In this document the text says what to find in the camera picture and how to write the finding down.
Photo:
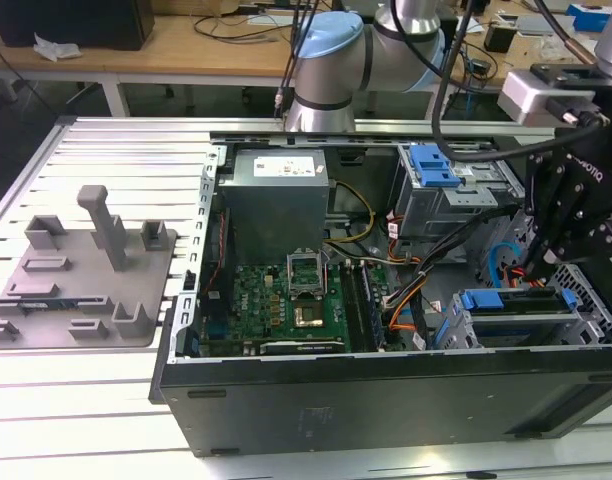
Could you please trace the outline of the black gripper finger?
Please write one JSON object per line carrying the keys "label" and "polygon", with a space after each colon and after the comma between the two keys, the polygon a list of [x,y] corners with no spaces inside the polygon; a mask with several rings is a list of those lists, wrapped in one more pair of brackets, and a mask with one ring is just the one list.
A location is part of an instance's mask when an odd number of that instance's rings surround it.
{"label": "black gripper finger", "polygon": [[532,240],[523,254],[526,279],[549,278],[557,263],[571,258],[569,152],[531,155],[525,178],[525,213],[532,217]]}
{"label": "black gripper finger", "polygon": [[612,216],[563,220],[562,205],[538,223],[538,277],[550,278],[560,264],[612,257]]}

